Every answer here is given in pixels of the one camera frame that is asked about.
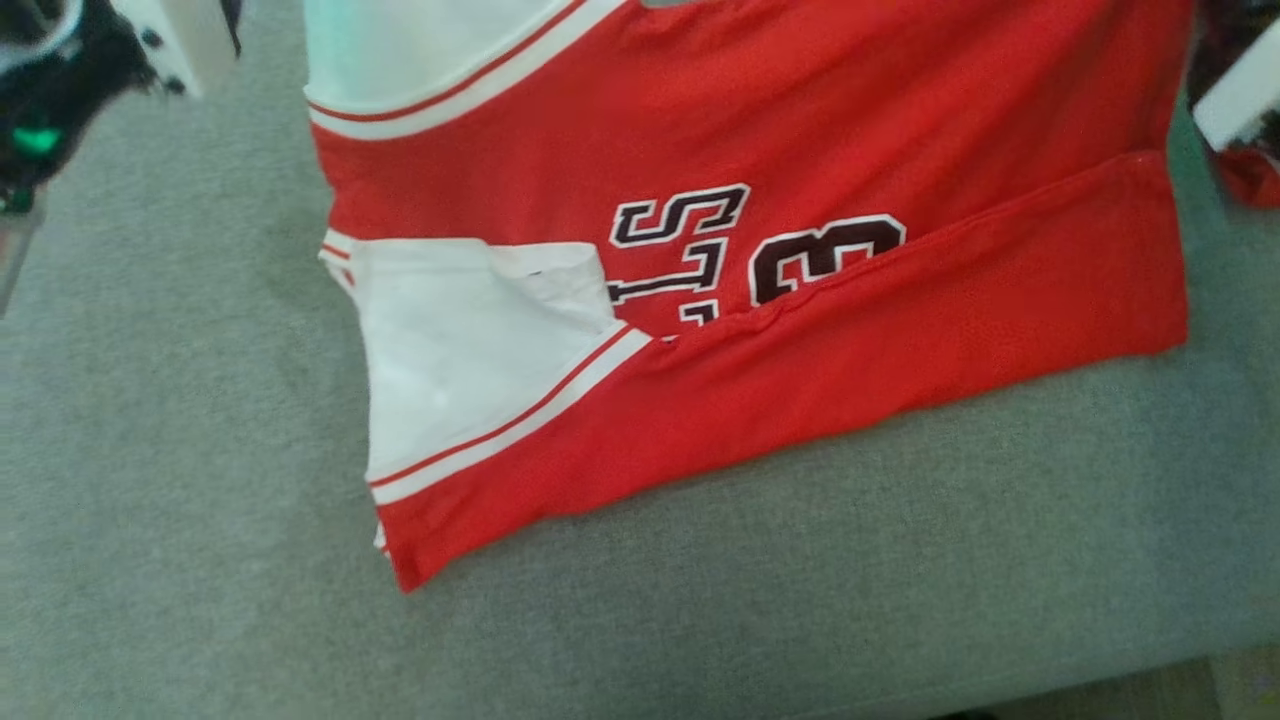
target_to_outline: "white trim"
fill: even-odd
[[[408,115],[389,120],[361,122],[334,118],[312,108],[311,122],[355,140],[390,140],[442,126],[515,87],[628,1],[586,0],[581,8],[548,29],[529,47],[493,68],[466,90]]]
[[[603,334],[596,348],[608,343],[614,337],[617,337],[617,332],[613,331]],[[552,397],[550,401],[539,407],[536,413],[508,428],[506,432],[479,445],[447,455],[438,462],[421,468],[411,475],[406,475],[384,486],[370,488],[374,496],[374,502],[378,505],[390,505],[417,495],[444,478],[488,460],[489,457],[493,457],[503,450],[516,445],[516,442],[532,434],[543,425],[547,425],[561,413],[585,397],[591,388],[598,386],[602,380],[604,380],[604,378],[609,377],[609,374],[631,359],[631,356],[649,345],[650,340],[653,338],[641,331],[626,331],[626,334],[614,342],[612,347],[600,354],[600,356],[596,357],[590,365],[582,368],[577,377],[561,388],[561,391]]]

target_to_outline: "gray fabric upholstery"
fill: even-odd
[[[5,717],[920,717],[1280,638],[1280,224],[1174,140],[1188,347],[535,527],[403,597],[293,3],[136,97],[3,337]]]

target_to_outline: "black object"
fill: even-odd
[[[241,6],[221,0],[237,55]],[[33,45],[63,10],[64,0],[0,0],[0,41]],[[59,47],[0,74],[0,213],[20,211],[17,200],[61,170],[88,124],[120,94],[186,90],[177,78],[156,77],[142,44],[157,47],[164,38],[136,31],[108,0],[84,0],[79,24]]]

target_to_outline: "white object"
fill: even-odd
[[[1271,23],[1192,114],[1210,146],[1222,151],[1253,140],[1270,110],[1280,110],[1280,22]]]
[[[111,0],[133,24],[160,82],[177,79],[186,95],[205,97],[236,67],[236,41],[219,0]],[[151,31],[160,42],[147,42]]]

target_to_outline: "white side panel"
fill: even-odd
[[[394,110],[447,90],[570,0],[305,0],[307,99],[340,113]]]
[[[307,86],[307,97],[314,104],[342,114],[376,115],[388,113],[393,117],[381,119],[338,118],[333,117],[332,113],[312,109],[311,122],[356,140],[388,140],[440,126],[509,90],[564,51],[627,1],[581,0],[568,5],[556,4],[549,8],[539,1],[535,6],[543,10],[541,14],[532,18],[516,36],[499,44],[470,38],[458,44],[448,56],[416,59],[413,53],[399,56],[397,53],[402,50],[388,46],[371,56],[351,50],[349,58],[343,58],[343,60],[353,65],[344,69],[339,69],[340,64],[338,63],[332,69],[324,69],[312,61],[312,79],[311,85]],[[329,6],[328,0],[311,0],[311,3],[316,6]],[[434,29],[421,29],[413,33],[416,41],[422,44],[422,47],[416,50],[417,55],[425,53],[425,47],[434,46],[438,33],[452,33],[468,38],[471,36],[467,29],[468,22],[479,23],[476,27],[485,27],[479,15],[472,17],[479,10],[462,12],[463,6],[471,8],[471,4],[460,3],[458,8],[453,10],[451,24],[436,24]],[[572,13],[557,17],[557,12],[567,6],[573,8]],[[556,18],[556,22],[548,22],[552,18]],[[333,49],[340,45],[338,37],[339,33],[334,32],[333,37],[326,40],[311,38],[311,47],[316,49],[311,51],[312,55],[320,54],[321,58],[328,58],[335,53]],[[521,45],[529,38],[534,40]],[[511,58],[506,58],[503,63],[494,67],[488,67],[492,60],[517,46],[518,51]],[[379,53],[381,53],[381,60],[375,61]],[[375,69],[378,65],[384,68],[385,76],[379,74]],[[337,78],[339,76],[344,78],[340,82],[323,79],[324,77]],[[358,85],[360,78],[364,77],[369,78],[370,85],[357,91],[355,85]],[[325,90],[326,85],[332,85],[333,88]],[[352,87],[340,90],[347,85]],[[356,92],[361,92],[360,97],[355,95]]]
[[[515,442],[522,436],[512,425],[527,420],[531,409],[567,406],[548,396],[564,389],[571,377],[591,377],[584,363],[625,331],[588,243],[353,243],[334,236],[326,245],[352,246],[349,261],[326,260],[349,270],[365,336],[370,482],[498,434]],[[637,340],[644,345],[648,336]],[[451,471],[483,460],[485,448],[492,455],[502,447],[502,441],[472,447],[451,460]],[[416,492],[444,477],[415,475],[380,492],[399,498],[407,488]]]

